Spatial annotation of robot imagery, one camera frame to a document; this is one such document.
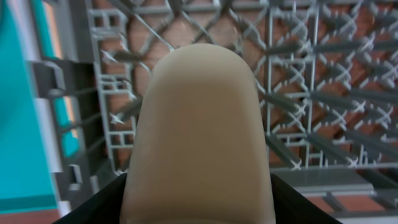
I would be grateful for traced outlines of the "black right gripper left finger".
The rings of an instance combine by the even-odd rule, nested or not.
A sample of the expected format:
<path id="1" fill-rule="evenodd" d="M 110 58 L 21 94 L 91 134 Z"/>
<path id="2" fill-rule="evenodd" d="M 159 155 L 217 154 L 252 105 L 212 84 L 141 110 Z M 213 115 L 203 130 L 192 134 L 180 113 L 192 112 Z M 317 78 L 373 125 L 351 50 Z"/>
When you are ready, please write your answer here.
<path id="1" fill-rule="evenodd" d="M 119 224 L 127 174 L 121 174 L 85 203 L 53 224 Z"/>

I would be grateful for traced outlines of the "white cup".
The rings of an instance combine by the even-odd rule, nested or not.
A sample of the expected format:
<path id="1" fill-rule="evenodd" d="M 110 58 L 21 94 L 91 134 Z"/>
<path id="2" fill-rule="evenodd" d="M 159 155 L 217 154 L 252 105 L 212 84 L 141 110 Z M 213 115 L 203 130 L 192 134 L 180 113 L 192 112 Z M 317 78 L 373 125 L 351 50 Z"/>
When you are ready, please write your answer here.
<path id="1" fill-rule="evenodd" d="M 254 75 L 234 52 L 193 44 L 152 71 L 121 223 L 275 223 Z"/>

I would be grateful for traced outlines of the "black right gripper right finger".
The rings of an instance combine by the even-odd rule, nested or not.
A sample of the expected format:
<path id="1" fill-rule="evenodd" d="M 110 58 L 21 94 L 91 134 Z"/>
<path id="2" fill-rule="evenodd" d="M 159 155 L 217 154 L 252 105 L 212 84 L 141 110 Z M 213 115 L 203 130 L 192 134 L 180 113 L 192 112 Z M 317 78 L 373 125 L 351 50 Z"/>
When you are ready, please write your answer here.
<path id="1" fill-rule="evenodd" d="M 276 224 L 341 224 L 275 174 L 271 184 Z"/>

